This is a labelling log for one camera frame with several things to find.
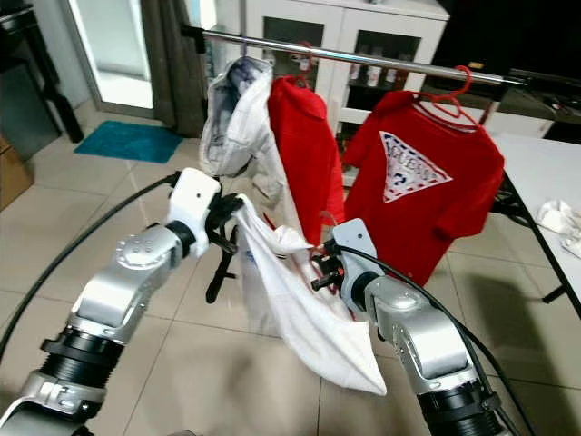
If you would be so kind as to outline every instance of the red shirt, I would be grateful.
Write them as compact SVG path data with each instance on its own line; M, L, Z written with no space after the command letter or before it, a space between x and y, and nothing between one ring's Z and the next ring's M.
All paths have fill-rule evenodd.
M345 214L363 219L382 261L425 284L455 238L482 230L504 158L481 126L452 128L414 101L386 94L356 133L343 155L359 167Z
M327 124L327 108L310 89L299 88L294 76L272 83L268 106L300 226L307 241L318 245L321 226L328 222L321 212L344 221L339 150Z

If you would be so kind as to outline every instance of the red clothes hanger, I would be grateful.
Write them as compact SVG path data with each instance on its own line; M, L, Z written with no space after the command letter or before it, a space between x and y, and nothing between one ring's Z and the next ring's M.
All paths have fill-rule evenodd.
M473 125L479 125L478 122L474 118L472 118L468 113L466 113L466 111L464 111L462 109L458 99L456 98L458 95L464 94L468 90L470 85L472 84L472 72L470 71L470 69L467 66L464 66L464 65L458 65L455 68L457 70L464 71L466 73L466 82L464 83L464 85L460 89L458 89L456 91L452 91L449 94L443 94L443 95L434 95L434 94L421 93L421 92L416 92L413 94L417 95L418 97L428 98L429 101L432 103L432 106L435 107L436 109L438 109L439 111L443 112L444 114L448 114L454 118L460 118L462 115L464 115ZM456 107L457 111L456 112L449 111L446 107L444 107L440 104L441 102L451 102ZM430 113L430 115L438 118L441 121L444 121L444 122L448 121L444 118L437 116L436 114L433 114L432 112L429 112L429 113Z

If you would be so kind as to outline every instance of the beige floor tile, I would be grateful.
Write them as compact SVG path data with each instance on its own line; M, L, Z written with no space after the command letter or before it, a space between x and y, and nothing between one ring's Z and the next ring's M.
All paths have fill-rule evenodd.
M504 215L491 215L495 226L505 237L517 260L522 263L550 266L543 249L530 229L510 221Z
M517 409L504 391L500 379L490 377L490 384L502 401L521 434L526 432ZM518 400L538 436L573 436L581 434L581 391L526 381L511 381Z
M18 323L0 367L0 410L20 391L28 373L40 368L46 353L40 345L63 329L71 306L35 298Z
M8 322L21 299L21 293L0 290L0 328Z
M213 304L206 302L206 290L220 259L220 249L212 246L199 260L175 319L247 332L248 314L244 307L242 290L236 280L225 279L216 301ZM237 273L237 266L238 263L233 261L229 271Z
M533 282L537 286L540 295L545 296L561 285L552 268L534 265L524 266L528 276L533 279Z
M429 435L399 361L378 358L378 364L388 387L385 397L322 381L319 436Z
M534 282L519 263L454 253L448 258L467 326L509 377L581 387L581 352L571 344L579 319L567 298L541 301L545 292L535 282L545 268L528 267Z
M33 185L0 214L0 283L25 292L104 197Z
M170 327L169 320L143 317L111 380L107 398L97 417L87 426L95 435L122 436L150 375Z
M88 135L87 126L89 121L96 112L97 109L95 108L92 99L86 100L74 108L74 115L76 116L76 120L79 122L79 125L81 125L85 136Z
M464 315L460 308L458 295L456 294L456 287L452 280L452 273L446 256L444 256L436 266L436 269L429 278L428 283L426 283L426 290L444 304L444 306L451 311L454 316L462 322L464 321ZM375 327L370 329L369 334L371 335L371 343L376 355L391 358L396 357L393 347L388 342L382 342L378 338Z
M149 183L144 182L143 173L145 171L137 174L132 172L128 175L107 203L97 211L92 221L119 203L122 198ZM169 191L169 187L159 187L112 217L63 262L40 294L74 302L91 277L111 261L118 241L142 231L152 223L164 222L168 211ZM196 264L197 261L193 257L182 261L182 264L172 272L168 282L153 295L149 314L173 318Z
M314 436L319 387L280 340L175 322L126 434Z
M145 125L158 125L162 126L163 123L159 120L154 120L153 118L141 118L137 116L112 114L108 112L92 112L88 111L89 114L86 117L85 125L86 129L89 131L97 128L101 123L105 121L120 121L122 123L133 123L133 124L145 124Z
M481 233L468 238L458 238L450 245L448 251L508 261L516 259L514 253L510 250L506 236L498 230L493 213L488 215Z
M199 160L200 140L198 138L184 138L175 149L175 153L165 164L174 170L181 170L186 167L201 168Z
M61 137L35 154L28 162L34 181L53 188L109 194L135 165L135 161L74 153L77 146Z
M43 339L53 339L63 329L70 304L36 298L29 306L10 342L0 369L0 410L16 396L28 373L42 366ZM99 415L89 422L96 434L123 434L143 384L170 322L144 317L132 342L107 384L108 394Z

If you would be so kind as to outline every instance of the tiled floor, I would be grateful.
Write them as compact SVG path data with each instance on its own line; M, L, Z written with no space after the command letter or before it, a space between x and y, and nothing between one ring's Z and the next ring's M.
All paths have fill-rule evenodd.
M108 118L156 123L99 114L89 104L78 114L87 133ZM0 326L67 242L129 194L196 166L196 146L184 141L165 165L74 154L75 145L64 137L38 153L31 162L34 186L0 214ZM61 330L71 303L109 260L115 241L161 220L167 194L160 188L128 206L46 283L0 368L0 410L42 363L42 339ZM204 290L218 256L212 249L199 261L186 260L155 294L90 423L97 436L163 436L185 428L206 436L428 435L399 362L375 335L386 397L322 381L280 340L248 333L235 283L227 282L218 301L207 305ZM581 323L566 297L551 305L540 301L555 286L532 234L490 216L482 234L453 244L428 289L500 359L539 434L577 435ZM497 378L491 381L506 398Z
M95 75L104 102L151 109L152 84L125 74L97 71Z

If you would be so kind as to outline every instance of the chrome rod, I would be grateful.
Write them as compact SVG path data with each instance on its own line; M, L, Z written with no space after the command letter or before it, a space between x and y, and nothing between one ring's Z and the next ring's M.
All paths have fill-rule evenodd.
M300 55L311 55L313 57L349 62L352 64L365 64L381 66L384 68L396 68L399 70L410 71L411 73L435 75L437 77L445 77L447 79L456 79L462 81L466 80L466 73L455 68L448 68L445 66L418 64L415 62L401 61L399 59L388 59L387 57L370 56L367 54L353 54L319 47L306 47L299 44L283 43L280 41L273 41L271 39L252 38L250 36L233 35L213 30L204 30L202 34L204 38L217 39L235 44L247 44L255 47L270 48L271 50L296 53ZM478 84L522 85L521 82L517 80L511 80L510 78L505 78L502 75L485 74L479 72L472 72L472 81Z

